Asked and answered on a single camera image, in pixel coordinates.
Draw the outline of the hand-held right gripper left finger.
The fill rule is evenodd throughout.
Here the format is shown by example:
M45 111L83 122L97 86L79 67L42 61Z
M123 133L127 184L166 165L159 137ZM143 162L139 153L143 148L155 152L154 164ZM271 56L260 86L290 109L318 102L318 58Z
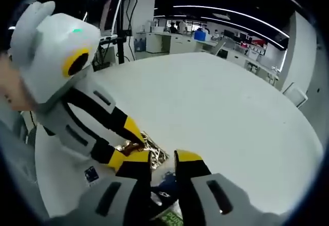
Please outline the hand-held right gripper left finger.
M151 153L128 156L116 175L85 192L78 207L49 225L147 225L151 199Z

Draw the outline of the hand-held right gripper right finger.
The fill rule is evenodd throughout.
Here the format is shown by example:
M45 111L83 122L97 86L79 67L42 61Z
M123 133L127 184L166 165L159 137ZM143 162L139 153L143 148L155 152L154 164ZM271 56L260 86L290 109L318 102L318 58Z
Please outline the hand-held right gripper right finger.
M247 193L213 174L202 157L174 152L178 202L184 225L272 225L273 214L255 208Z

